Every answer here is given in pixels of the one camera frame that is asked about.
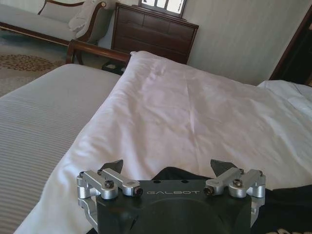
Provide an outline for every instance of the silver metal bracket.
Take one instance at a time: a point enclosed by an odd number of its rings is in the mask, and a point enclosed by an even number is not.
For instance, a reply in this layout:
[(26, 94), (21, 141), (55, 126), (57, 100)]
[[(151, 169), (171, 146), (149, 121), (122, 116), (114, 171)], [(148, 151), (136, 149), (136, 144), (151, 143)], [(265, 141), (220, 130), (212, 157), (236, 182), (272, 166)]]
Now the silver metal bracket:
[(86, 171), (77, 176), (78, 205), (84, 209), (87, 220), (96, 231), (98, 231), (97, 207), (92, 197), (100, 195), (105, 200), (114, 199), (118, 196), (119, 188), (126, 196), (141, 196), (143, 193), (139, 181), (130, 180), (110, 168), (98, 173)]
[(208, 179), (204, 191), (207, 195), (221, 195), (224, 188), (229, 187), (232, 197), (252, 197), (251, 226), (258, 218), (259, 208), (265, 203), (266, 177), (261, 171), (250, 170), (244, 173), (242, 169), (230, 168), (215, 179)]

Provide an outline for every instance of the logo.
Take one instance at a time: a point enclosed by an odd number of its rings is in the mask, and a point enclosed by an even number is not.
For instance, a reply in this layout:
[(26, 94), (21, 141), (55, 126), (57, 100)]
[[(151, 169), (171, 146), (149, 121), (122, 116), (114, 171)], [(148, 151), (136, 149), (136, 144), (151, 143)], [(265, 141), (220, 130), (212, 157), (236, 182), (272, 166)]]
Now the logo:
[(200, 193), (200, 191), (173, 191), (173, 192), (168, 192), (168, 191), (148, 191), (146, 192), (146, 194), (148, 195), (158, 195), (158, 194), (162, 194), (162, 195), (188, 195), (188, 194), (198, 194)]

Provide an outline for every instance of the sofa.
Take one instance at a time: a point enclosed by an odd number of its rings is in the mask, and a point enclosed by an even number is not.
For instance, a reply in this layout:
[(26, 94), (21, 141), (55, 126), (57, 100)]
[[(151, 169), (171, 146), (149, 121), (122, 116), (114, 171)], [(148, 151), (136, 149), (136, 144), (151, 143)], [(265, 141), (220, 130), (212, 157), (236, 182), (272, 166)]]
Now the sofa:
[(72, 39), (96, 43), (105, 36), (114, 8), (113, 0), (87, 0), (74, 4), (45, 0), (36, 15), (0, 4), (0, 29), (61, 45), (68, 45)]

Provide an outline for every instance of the white duvet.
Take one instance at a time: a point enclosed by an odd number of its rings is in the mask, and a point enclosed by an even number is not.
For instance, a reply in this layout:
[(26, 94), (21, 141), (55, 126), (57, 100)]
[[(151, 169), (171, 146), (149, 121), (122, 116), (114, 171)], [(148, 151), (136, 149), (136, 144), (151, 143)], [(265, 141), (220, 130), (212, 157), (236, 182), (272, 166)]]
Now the white duvet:
[(289, 188), (312, 184), (311, 143), (312, 103), (292, 84), (254, 87), (134, 53), (16, 233), (85, 234), (76, 176), (109, 161), (124, 159), (122, 174), (144, 180), (167, 166), (214, 177), (214, 158), (262, 170), (269, 189)]

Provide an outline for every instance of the floor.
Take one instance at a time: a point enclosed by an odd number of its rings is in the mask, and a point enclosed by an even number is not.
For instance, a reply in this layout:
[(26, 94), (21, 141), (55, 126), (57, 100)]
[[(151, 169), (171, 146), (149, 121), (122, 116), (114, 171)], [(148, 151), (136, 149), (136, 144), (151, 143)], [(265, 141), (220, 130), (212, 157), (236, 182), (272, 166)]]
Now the floor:
[[(0, 30), (0, 97), (65, 64), (66, 46)], [(83, 54), (87, 66), (107, 61)]]

